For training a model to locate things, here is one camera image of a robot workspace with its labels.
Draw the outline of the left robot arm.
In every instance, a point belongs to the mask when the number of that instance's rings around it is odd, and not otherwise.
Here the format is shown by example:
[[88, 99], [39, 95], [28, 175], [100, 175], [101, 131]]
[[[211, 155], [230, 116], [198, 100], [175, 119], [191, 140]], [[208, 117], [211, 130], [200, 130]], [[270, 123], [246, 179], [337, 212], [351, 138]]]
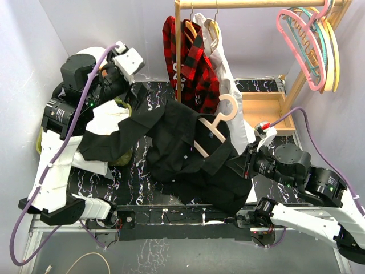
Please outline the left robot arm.
[[74, 155], [80, 152], [86, 161], [115, 162], [144, 136], [152, 139], [146, 156], [152, 177], [184, 204], [199, 198], [231, 215], [245, 205], [252, 182], [229, 166], [238, 152], [228, 125], [217, 116], [169, 100], [121, 121], [104, 118], [102, 124], [115, 130], [108, 135], [92, 131], [74, 135], [73, 127], [61, 134], [44, 131], [34, 187], [19, 202], [23, 214], [39, 214], [48, 225], [96, 219], [106, 228], [113, 227], [118, 214], [111, 202], [67, 192]]

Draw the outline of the black button shirt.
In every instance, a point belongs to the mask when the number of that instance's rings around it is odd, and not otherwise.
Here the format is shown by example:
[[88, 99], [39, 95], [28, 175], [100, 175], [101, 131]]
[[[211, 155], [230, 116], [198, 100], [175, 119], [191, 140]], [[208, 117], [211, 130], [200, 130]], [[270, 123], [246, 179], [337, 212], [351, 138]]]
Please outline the black button shirt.
[[205, 204], [236, 214], [246, 203], [250, 180], [226, 166], [229, 149], [222, 145], [208, 158], [192, 150], [191, 128], [201, 114], [174, 100], [151, 111], [134, 114], [110, 135], [85, 131], [79, 151], [85, 160], [114, 162], [144, 136], [152, 138], [146, 155], [152, 177], [184, 204], [199, 198]]

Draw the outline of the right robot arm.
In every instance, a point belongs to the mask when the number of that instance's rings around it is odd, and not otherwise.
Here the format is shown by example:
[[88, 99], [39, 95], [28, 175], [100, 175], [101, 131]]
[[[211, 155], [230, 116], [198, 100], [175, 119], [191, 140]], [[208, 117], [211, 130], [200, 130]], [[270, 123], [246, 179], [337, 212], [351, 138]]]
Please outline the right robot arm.
[[260, 174], [295, 188], [301, 199], [333, 218], [321, 219], [274, 199], [260, 198], [253, 211], [238, 216], [243, 223], [295, 229], [326, 242], [348, 260], [364, 264], [364, 214], [356, 205], [349, 184], [338, 173], [312, 166], [310, 154], [294, 144], [281, 145], [270, 155], [258, 143], [252, 143], [237, 165], [245, 179]]

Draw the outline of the beige plastic hanger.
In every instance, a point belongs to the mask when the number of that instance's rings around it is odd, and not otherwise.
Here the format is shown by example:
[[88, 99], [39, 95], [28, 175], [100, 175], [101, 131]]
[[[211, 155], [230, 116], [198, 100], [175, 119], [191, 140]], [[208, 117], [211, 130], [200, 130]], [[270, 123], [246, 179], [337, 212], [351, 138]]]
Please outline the beige plastic hanger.
[[232, 145], [227, 123], [238, 114], [238, 102], [234, 96], [224, 94], [219, 96], [220, 102], [228, 102], [231, 110], [227, 114], [219, 111], [214, 117], [201, 114], [192, 126], [192, 150], [201, 158], [208, 158], [218, 148], [225, 145], [229, 149], [229, 156], [238, 156], [239, 153]]

